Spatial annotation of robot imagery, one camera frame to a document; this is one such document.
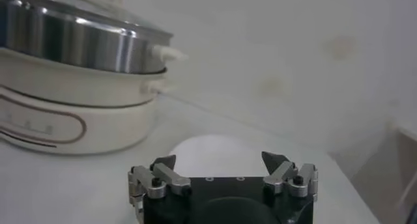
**stainless steel pot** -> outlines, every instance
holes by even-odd
[[[86,0],[0,0],[0,48],[126,74],[165,72],[155,54],[172,38],[119,7]]]

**screw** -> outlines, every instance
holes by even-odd
[[[297,186],[301,186],[304,182],[304,178],[302,176],[295,176],[293,182]]]
[[[152,179],[152,187],[157,188],[158,186],[162,185],[162,181],[159,178],[153,178]]]

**white countertop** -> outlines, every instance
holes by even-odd
[[[120,152],[52,156],[0,142],[0,223],[136,223],[128,203],[130,167],[148,165],[178,143],[205,134],[232,135],[252,143],[259,153],[284,154],[299,165],[314,163],[319,170],[317,224],[379,223],[327,154],[171,98],[159,101],[155,130],[141,144]]]

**white wall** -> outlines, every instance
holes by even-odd
[[[126,0],[175,34],[172,95],[335,154],[352,176],[386,138],[409,0]]]

